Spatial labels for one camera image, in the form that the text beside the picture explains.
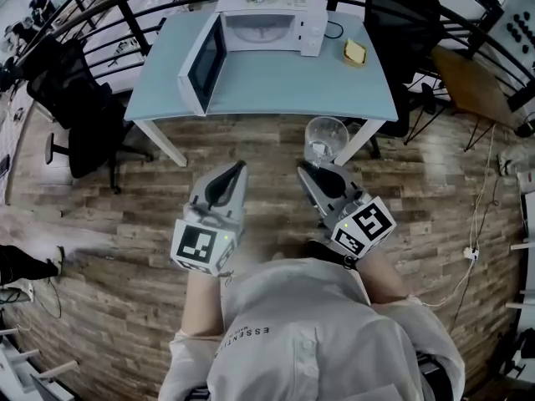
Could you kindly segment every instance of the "power strip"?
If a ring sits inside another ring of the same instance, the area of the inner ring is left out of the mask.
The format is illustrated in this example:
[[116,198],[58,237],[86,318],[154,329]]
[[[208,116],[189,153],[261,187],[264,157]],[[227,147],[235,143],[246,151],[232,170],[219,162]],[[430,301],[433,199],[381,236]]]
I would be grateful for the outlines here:
[[462,255],[468,260],[477,261],[477,258],[479,257],[479,250],[477,248],[470,248],[469,246],[467,246],[462,251]]

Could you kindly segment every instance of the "table leg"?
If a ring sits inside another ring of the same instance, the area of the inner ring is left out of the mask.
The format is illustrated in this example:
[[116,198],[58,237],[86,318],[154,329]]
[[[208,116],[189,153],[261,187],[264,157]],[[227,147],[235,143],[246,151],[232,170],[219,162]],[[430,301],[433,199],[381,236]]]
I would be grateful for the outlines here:
[[368,120],[359,129],[359,132],[351,139],[349,144],[345,146],[338,157],[334,160],[334,163],[339,166],[343,166],[351,157],[360,150],[360,148],[366,144],[366,142],[372,137],[375,132],[383,126],[384,120]]
[[186,157],[169,141],[152,120],[136,120],[135,124],[179,166],[187,166]]

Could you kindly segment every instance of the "clear glass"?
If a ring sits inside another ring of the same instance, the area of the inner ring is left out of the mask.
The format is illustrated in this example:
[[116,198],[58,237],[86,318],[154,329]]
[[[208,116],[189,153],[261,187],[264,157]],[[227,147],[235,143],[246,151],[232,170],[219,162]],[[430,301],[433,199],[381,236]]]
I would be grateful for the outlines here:
[[304,131],[304,158],[316,166],[332,162],[348,143],[349,133],[342,122],[334,117],[316,117]]

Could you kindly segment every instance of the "desk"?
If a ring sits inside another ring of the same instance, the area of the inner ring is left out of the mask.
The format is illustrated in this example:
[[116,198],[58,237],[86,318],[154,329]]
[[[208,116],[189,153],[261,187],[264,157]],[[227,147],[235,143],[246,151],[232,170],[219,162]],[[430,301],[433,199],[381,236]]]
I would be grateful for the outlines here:
[[[450,95],[455,112],[474,114],[477,117],[476,128],[472,132],[465,151],[469,150],[495,124],[502,124],[511,129],[517,127],[505,95],[490,71],[479,63],[442,46],[435,47],[431,52],[431,57]],[[491,124],[472,143],[480,118],[490,120]]]
[[[181,99],[177,77],[210,15],[208,11],[198,11],[167,19],[143,66],[125,115],[180,166],[186,166],[186,157],[154,120],[194,115]],[[337,165],[347,162],[384,122],[396,121],[397,113],[360,18],[329,12],[329,20],[343,25],[344,34],[338,39],[325,38],[316,58],[290,51],[230,52],[207,114],[321,114],[367,119],[335,161]],[[338,26],[328,25],[327,34],[336,35],[338,31]],[[363,68],[344,63],[347,38],[368,49]]]

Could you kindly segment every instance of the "light blue table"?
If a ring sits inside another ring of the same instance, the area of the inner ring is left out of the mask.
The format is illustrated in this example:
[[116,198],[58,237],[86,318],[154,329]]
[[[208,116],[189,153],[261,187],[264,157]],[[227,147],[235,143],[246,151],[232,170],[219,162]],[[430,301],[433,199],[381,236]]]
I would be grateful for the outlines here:
[[[167,19],[143,66],[125,118],[133,120],[178,165],[186,158],[154,120],[193,116],[178,91],[178,72],[210,12],[178,13]],[[329,12],[344,27],[337,39],[324,38],[318,57],[291,51],[230,52],[214,89],[208,114],[311,114],[368,121],[335,163],[343,165],[386,121],[398,119],[390,89],[360,18]],[[339,34],[328,24],[329,36]],[[363,44],[362,68],[344,63],[347,38]]]

